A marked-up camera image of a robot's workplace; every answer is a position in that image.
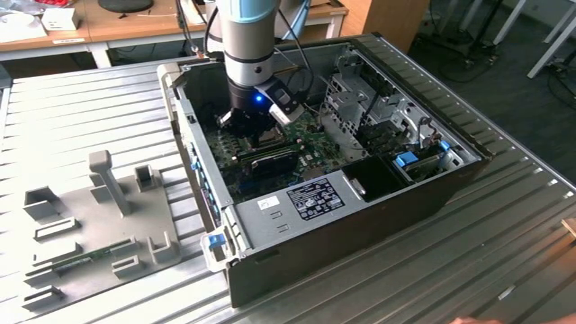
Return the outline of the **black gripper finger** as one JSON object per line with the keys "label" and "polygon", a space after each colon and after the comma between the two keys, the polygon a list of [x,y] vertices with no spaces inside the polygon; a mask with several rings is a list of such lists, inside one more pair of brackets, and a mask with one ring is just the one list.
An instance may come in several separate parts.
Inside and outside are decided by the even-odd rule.
{"label": "black gripper finger", "polygon": [[238,138],[245,138],[251,147],[255,147],[255,118],[246,111],[231,108],[231,110],[219,117],[218,125],[230,134]]}
{"label": "black gripper finger", "polygon": [[278,121],[271,116],[257,116],[251,135],[251,147],[254,149],[278,144],[283,139],[282,132],[277,128]]}

